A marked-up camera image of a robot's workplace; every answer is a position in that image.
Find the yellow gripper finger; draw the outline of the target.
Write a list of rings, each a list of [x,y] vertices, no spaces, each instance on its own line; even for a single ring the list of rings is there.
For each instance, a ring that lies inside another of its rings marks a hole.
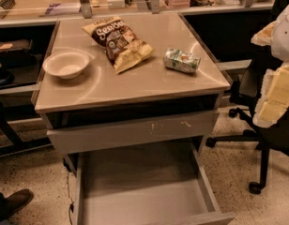
[[[258,33],[256,33],[251,38],[251,43],[257,46],[270,46],[274,25],[275,23],[271,22]]]
[[[261,97],[254,109],[253,123],[260,128],[276,124],[289,108],[289,63],[264,75]]]

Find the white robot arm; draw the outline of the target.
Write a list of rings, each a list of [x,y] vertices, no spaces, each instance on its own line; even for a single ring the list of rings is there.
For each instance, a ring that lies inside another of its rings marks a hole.
[[[251,42],[268,45],[271,55],[282,61],[276,70],[267,69],[261,87],[261,97],[254,109],[253,123],[260,128],[276,124],[289,108],[289,5]]]

